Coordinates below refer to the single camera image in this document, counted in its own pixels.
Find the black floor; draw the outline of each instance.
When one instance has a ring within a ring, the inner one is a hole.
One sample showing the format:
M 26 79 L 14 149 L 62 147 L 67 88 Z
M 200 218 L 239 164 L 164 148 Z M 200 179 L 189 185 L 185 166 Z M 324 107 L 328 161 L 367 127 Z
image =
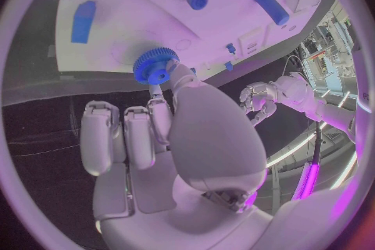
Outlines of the black floor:
M 238 102 L 249 83 L 276 80 L 284 67 L 278 60 L 221 88 Z M 171 105 L 172 95 L 164 93 Z M 3 108 L 9 150 L 20 178 L 42 212 L 69 238 L 87 249 L 107 249 L 94 225 L 94 178 L 83 168 L 79 132 L 84 107 L 91 100 L 107 101 L 123 112 L 145 106 L 149 93 L 66 96 Z M 307 126 L 303 114 L 279 105 L 275 115 L 257 126 L 267 155 L 290 143 Z M 1 198 L 6 249 L 39 249 Z

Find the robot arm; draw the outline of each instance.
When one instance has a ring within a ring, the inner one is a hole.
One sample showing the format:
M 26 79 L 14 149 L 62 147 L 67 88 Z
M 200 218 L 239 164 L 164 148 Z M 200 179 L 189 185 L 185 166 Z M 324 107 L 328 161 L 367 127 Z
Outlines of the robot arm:
M 309 119 L 327 122 L 354 140 L 355 112 L 327 104 L 324 99 L 315 97 L 311 86 L 296 72 L 290 76 L 281 76 L 269 84 L 256 82 L 248 85 L 242 90 L 240 101 L 246 113 L 260 111 L 251 120 L 254 126 L 275 112 L 275 103 L 282 103 L 305 113 Z

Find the blue gear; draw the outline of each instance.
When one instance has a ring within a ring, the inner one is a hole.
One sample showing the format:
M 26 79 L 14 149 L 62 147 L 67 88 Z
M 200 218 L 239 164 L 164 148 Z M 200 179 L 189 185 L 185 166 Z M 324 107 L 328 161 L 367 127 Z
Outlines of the blue gear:
M 162 84 L 169 80 L 167 62 L 178 55 L 169 48 L 160 47 L 142 54 L 134 63 L 133 73 L 136 81 L 142 84 Z

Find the purple light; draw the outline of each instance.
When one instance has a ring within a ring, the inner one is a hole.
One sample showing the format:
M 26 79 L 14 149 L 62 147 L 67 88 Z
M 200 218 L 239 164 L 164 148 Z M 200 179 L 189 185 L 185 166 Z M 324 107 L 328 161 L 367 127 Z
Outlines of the purple light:
M 318 172 L 319 165 L 310 164 L 309 162 L 304 165 L 292 200 L 304 199 L 310 196 L 310 194 L 313 192 Z
M 304 198 L 310 196 L 311 193 L 313 192 L 315 182 L 316 182 L 316 178 L 318 176 L 318 172 L 319 172 L 319 165 L 318 164 L 312 164 L 311 167 L 310 167 L 310 171 L 309 171 L 309 177 L 306 181 L 306 184 L 304 186 L 304 190 L 301 194 L 301 199 L 304 199 Z

